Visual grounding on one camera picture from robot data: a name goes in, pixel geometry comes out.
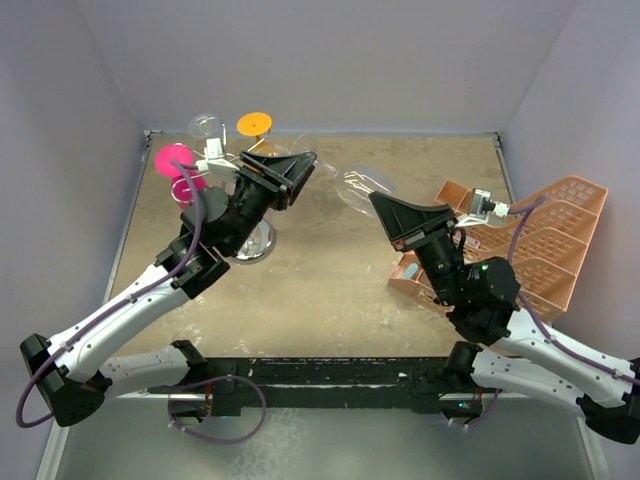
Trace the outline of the yellow plastic wine glass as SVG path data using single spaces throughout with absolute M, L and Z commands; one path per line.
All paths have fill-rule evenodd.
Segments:
M 278 155 L 278 149 L 268 141 L 271 134 L 272 118 L 265 112 L 250 112 L 241 116 L 236 122 L 237 132 L 253 140 L 245 151 L 267 157 Z

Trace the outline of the clear wine glass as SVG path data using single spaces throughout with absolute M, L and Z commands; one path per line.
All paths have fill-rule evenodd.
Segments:
M 194 117 L 188 124 L 188 133 L 199 139 L 219 138 L 225 141 L 225 125 L 215 115 L 200 114 Z
M 317 154 L 316 172 L 312 178 L 311 196 L 314 206 L 325 216 L 335 218 L 346 208 L 371 218 L 376 217 L 369 196 L 374 192 L 391 195 L 396 192 L 390 179 L 359 164 L 337 167 Z

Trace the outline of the pink plastic wine glass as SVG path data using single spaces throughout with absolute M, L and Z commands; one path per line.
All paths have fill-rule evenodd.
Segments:
M 207 182 L 202 175 L 193 170 L 194 154 L 186 145 L 174 143 L 158 150 L 154 157 L 154 168 L 161 176 L 171 180 L 170 194 L 173 200 L 181 209 L 186 209 L 192 203 L 193 191 L 181 170 L 176 167 L 177 164 L 181 164 L 185 172 L 191 176 L 196 190 L 204 190 Z

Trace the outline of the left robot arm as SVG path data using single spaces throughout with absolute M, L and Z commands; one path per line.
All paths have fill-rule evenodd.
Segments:
M 232 168 L 235 187 L 192 191 L 181 213 L 181 230 L 154 262 L 125 290 L 74 326 L 51 337 L 32 334 L 20 345 L 29 382 L 16 408 L 21 428 L 37 421 L 23 417 L 37 390 L 50 418 L 61 427 L 92 415 L 108 399 L 134 391 L 168 388 L 194 392 L 202 387 L 207 362 L 188 341 L 157 352 L 121 359 L 114 354 L 165 314 L 198 297 L 229 271 L 250 235 L 273 209 L 292 206 L 313 173 L 317 155 L 240 155 Z

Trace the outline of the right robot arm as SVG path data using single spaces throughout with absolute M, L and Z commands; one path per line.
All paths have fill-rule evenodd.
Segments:
M 466 262 L 465 232 L 450 206 L 418 206 L 379 191 L 369 199 L 392 247 L 415 254 L 436 303 L 463 338 L 444 369 L 452 389 L 526 395 L 568 410 L 609 440 L 638 441 L 638 360 L 602 353 L 546 326 L 508 259 Z

